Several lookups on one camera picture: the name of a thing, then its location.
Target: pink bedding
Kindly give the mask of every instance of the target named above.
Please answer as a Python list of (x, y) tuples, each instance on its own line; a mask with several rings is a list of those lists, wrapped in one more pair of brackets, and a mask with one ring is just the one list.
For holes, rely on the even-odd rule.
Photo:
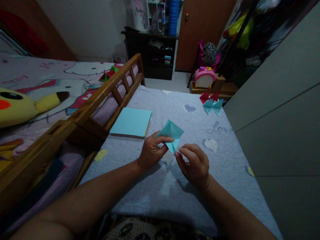
[[(24, 141), (14, 150), (13, 156), (20, 155), (56, 121), (68, 119), (103, 84), (99, 81), (100, 77), (114, 65), (98, 62), (67, 62), (4, 53), (0, 53), (0, 58), (0, 87), (27, 94), (34, 100), (59, 91), (70, 93), (70, 97), (54, 109), (38, 115), (27, 123), (1, 129), (0, 144), (19, 138)], [(134, 66), (133, 72), (134, 75), (138, 73), (137, 65)], [(126, 76), (131, 86), (132, 79), (129, 72)], [(117, 87), (123, 98), (126, 90), (122, 80)], [(92, 117), (100, 125), (104, 125), (117, 107), (118, 104), (110, 93)], [(25, 223), (67, 192), (81, 168), (84, 155), (81, 149), (65, 142), (60, 155), (60, 160), (66, 165), (65, 171), (57, 177), (42, 198), (7, 231)]]
[[(70, 96), (59, 106), (38, 115), (29, 122), (1, 129), (0, 144), (22, 138), (24, 144), (17, 147), (14, 155), (21, 154), (56, 121), (68, 119), (103, 84), (99, 78), (114, 63), (69, 62), (0, 53), (0, 87), (29, 95), (34, 100), (60, 91)], [(135, 65), (133, 72), (138, 73)], [(129, 85), (132, 79), (126, 74)], [(122, 80), (118, 90), (123, 97), (126, 90)], [(93, 114), (93, 118), (104, 125), (118, 104), (110, 93), (107, 100)]]

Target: finger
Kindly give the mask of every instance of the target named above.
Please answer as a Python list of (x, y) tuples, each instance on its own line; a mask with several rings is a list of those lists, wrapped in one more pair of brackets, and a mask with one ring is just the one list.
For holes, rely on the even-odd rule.
[(159, 150), (158, 150), (158, 154), (161, 155), (161, 157), (163, 157), (163, 155), (165, 155), (165, 153), (168, 151), (168, 147), (167, 145), (163, 145)]
[(195, 143), (194, 144), (187, 143), (187, 144), (183, 145), (183, 148), (187, 148), (191, 152), (194, 152), (198, 156), (200, 162), (204, 161), (204, 159), (206, 157), (206, 154), (197, 144), (195, 144)]
[(153, 142), (157, 145), (162, 142), (173, 142), (173, 141), (174, 139), (172, 137), (167, 137), (167, 136), (159, 136), (153, 139)]
[(181, 153), (175, 152), (174, 156), (176, 157), (177, 163), (181, 169), (181, 172), (184, 176), (188, 175), (187, 168), (186, 168), (186, 162), (183, 160), (183, 157)]
[(194, 152), (192, 152), (189, 149), (184, 148), (184, 147), (179, 148), (179, 151), (183, 155), (186, 156), (186, 158), (189, 160), (191, 166), (193, 166), (193, 167), (200, 166), (200, 160), (199, 160), (198, 156)]
[(152, 134), (150, 137), (155, 137), (159, 132), (160, 132), (160, 130), (155, 132), (154, 134)]

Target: pikachu plush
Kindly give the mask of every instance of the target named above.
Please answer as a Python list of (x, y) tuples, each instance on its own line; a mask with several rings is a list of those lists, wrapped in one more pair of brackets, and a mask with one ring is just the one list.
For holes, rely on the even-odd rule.
[(31, 97), (0, 87), (0, 128), (24, 123), (46, 112), (69, 97), (69, 92), (57, 92), (40, 98)]

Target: hand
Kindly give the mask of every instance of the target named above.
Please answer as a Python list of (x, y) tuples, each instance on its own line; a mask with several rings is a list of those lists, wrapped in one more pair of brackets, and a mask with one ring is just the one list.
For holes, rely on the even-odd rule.
[(137, 159), (138, 165), (143, 169), (149, 169), (168, 151), (167, 145), (163, 145), (161, 148), (158, 147), (159, 143), (162, 142), (173, 142), (174, 139), (166, 136), (155, 137), (158, 133), (155, 132), (151, 136), (144, 140), (140, 157)]
[(208, 156), (197, 144), (185, 144), (179, 151), (186, 156), (185, 162), (180, 153), (175, 152), (178, 165), (186, 179), (199, 190), (207, 191), (212, 184), (213, 177), (209, 174)]

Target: wooden door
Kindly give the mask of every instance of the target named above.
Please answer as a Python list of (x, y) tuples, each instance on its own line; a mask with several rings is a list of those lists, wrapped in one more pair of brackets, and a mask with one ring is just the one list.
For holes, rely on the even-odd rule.
[(236, 0), (184, 1), (176, 70), (192, 70), (200, 40), (218, 45), (235, 3)]

